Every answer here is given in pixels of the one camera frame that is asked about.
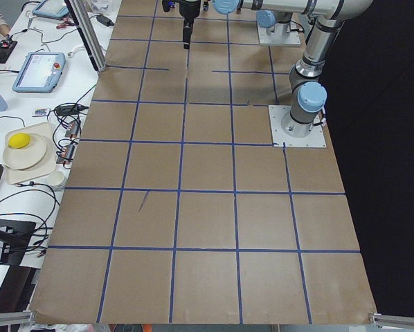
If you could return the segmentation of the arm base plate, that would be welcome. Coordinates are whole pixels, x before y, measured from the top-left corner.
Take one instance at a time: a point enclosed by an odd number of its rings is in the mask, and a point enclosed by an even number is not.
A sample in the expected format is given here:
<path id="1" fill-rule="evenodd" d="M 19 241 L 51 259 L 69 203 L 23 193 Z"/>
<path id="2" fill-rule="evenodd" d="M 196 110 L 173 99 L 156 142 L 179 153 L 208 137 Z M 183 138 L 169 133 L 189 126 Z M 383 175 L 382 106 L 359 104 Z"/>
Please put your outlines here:
<path id="1" fill-rule="evenodd" d="M 300 124 L 291 117 L 291 106 L 269 105 L 269 119 L 274 147 L 326 148 L 320 118 Z"/>
<path id="2" fill-rule="evenodd" d="M 300 36 L 296 24 L 276 24 L 271 28 L 258 26 L 259 44 L 264 46 L 300 47 Z"/>

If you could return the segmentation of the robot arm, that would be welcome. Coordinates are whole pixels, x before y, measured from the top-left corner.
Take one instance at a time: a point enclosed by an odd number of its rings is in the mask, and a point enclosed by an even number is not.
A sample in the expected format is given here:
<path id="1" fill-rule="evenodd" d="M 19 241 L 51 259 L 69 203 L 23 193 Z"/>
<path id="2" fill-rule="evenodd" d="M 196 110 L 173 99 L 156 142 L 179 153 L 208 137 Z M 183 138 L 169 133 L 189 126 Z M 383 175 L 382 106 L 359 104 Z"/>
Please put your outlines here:
<path id="1" fill-rule="evenodd" d="M 304 138 L 310 134 L 316 114 L 326 103 L 327 92 L 318 79 L 323 72 L 325 58 L 334 44 L 345 21 L 365 12 L 372 0 L 327 1 L 213 1 L 221 14 L 238 8 L 300 13 L 317 17 L 303 57 L 296 62 L 289 74 L 293 104 L 282 128 L 288 135 Z"/>
<path id="2" fill-rule="evenodd" d="M 188 50 L 193 25 L 201 10 L 208 11 L 209 3 L 212 3 L 218 13 L 227 15 L 230 12 L 240 10 L 243 1 L 162 1 L 163 10 L 168 12 L 172 8 L 172 3 L 179 4 L 179 14 L 183 17 L 183 48 Z M 261 1 L 254 1 L 252 7 L 252 10 L 256 11 L 259 44 L 299 47 L 300 25 L 291 20 L 292 13 L 262 10 L 259 8 L 261 3 Z"/>

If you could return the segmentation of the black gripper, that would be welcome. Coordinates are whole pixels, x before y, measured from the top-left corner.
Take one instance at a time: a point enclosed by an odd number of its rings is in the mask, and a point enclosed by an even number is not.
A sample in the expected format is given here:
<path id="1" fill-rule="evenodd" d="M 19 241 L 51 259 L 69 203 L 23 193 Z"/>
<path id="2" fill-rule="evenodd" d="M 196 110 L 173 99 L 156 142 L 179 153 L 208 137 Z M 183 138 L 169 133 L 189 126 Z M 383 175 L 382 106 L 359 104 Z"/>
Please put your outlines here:
<path id="1" fill-rule="evenodd" d="M 179 13 L 184 18 L 183 21 L 183 48 L 189 49 L 192 25 L 194 20 L 199 16 L 199 0 L 178 0 Z"/>

